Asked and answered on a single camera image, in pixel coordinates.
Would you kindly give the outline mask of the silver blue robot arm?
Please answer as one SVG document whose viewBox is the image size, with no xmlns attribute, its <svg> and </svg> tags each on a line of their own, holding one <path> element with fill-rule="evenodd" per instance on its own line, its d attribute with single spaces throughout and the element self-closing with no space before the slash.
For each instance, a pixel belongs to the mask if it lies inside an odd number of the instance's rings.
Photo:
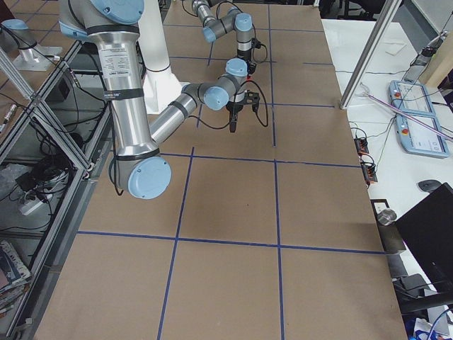
<svg viewBox="0 0 453 340">
<path fill-rule="evenodd" d="M 261 48 L 261 42 L 256 38 L 256 31 L 251 14 L 243 12 L 233 5 L 227 14 L 221 18 L 212 13 L 211 8 L 217 10 L 225 1 L 191 1 L 193 15 L 198 17 L 202 24 L 202 33 L 208 43 L 213 43 L 228 33 L 236 33 L 236 57 L 247 64 L 247 78 L 256 70 L 257 63 L 253 60 L 253 51 Z"/>
<path fill-rule="evenodd" d="M 222 18 L 213 1 L 193 1 L 191 8 L 212 43 L 235 32 L 237 56 L 213 83 L 181 83 L 171 70 L 157 1 L 61 1 L 59 24 L 70 38 L 98 49 L 105 89 L 113 107 L 115 152 L 113 183 L 141 199 L 161 195 L 171 168 L 159 147 L 200 105 L 218 111 L 245 96 L 253 71 L 253 19 L 238 8 Z"/>
</svg>

